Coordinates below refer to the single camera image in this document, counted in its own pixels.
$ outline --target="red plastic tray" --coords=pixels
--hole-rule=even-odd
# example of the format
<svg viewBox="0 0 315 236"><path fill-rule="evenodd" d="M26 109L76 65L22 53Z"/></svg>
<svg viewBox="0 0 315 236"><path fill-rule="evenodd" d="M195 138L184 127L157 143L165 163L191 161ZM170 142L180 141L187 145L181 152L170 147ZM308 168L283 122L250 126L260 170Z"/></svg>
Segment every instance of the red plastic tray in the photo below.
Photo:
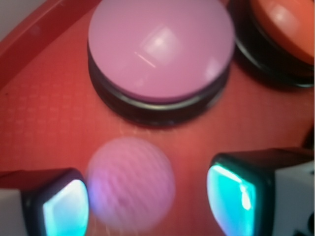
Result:
<svg viewBox="0 0 315 236"><path fill-rule="evenodd" d="M99 0L48 0L0 42L0 171L75 167L121 136L146 139L169 157L176 199L145 235L222 235L206 193L218 152L299 147L314 125L314 89L278 90L235 61L209 111L171 128L141 127L97 96L88 74L87 33ZM91 216L88 235L114 235Z"/></svg>

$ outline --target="orange button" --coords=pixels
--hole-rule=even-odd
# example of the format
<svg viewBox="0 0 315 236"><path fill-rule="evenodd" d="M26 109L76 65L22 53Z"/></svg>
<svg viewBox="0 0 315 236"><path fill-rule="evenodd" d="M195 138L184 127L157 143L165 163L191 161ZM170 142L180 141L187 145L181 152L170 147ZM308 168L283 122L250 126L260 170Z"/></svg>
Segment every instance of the orange button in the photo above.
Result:
<svg viewBox="0 0 315 236"><path fill-rule="evenodd" d="M262 28L278 45L314 65L312 0L251 0L250 3Z"/></svg>

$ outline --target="translucent ball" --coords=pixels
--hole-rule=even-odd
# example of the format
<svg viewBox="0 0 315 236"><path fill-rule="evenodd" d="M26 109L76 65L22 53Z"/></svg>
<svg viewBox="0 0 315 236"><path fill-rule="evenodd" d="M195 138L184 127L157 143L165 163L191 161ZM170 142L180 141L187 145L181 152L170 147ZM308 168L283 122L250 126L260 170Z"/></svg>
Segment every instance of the translucent ball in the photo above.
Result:
<svg viewBox="0 0 315 236"><path fill-rule="evenodd" d="M145 232L168 213L175 197L171 164L156 146L119 138L101 146L87 171L90 207L110 229Z"/></svg>

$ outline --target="black button base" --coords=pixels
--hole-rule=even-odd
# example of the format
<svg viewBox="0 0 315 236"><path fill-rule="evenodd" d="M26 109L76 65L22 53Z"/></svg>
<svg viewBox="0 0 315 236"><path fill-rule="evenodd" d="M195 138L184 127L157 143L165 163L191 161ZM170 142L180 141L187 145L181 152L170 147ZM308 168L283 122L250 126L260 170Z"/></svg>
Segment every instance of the black button base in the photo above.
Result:
<svg viewBox="0 0 315 236"><path fill-rule="evenodd" d="M230 1L228 11L235 26L238 50L267 75L260 79L289 87L314 86L314 65L301 61L277 45L257 22L249 0Z"/></svg>
<svg viewBox="0 0 315 236"><path fill-rule="evenodd" d="M220 96L228 79L227 68L213 83L198 94L175 103L147 103L119 91L96 65L88 48L89 74L103 102L114 112L135 123L170 126L188 121L211 107Z"/></svg>

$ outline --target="round button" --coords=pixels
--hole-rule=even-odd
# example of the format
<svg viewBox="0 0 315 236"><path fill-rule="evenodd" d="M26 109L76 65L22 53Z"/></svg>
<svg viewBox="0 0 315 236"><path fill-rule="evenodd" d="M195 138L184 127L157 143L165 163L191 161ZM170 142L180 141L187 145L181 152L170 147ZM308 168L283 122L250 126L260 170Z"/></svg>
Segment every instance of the round button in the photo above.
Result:
<svg viewBox="0 0 315 236"><path fill-rule="evenodd" d="M195 96L224 73L233 49L232 22L216 0L104 0L89 28L98 69L144 102Z"/></svg>
<svg viewBox="0 0 315 236"><path fill-rule="evenodd" d="M314 1L251 0L262 28L287 52L314 65Z"/></svg>

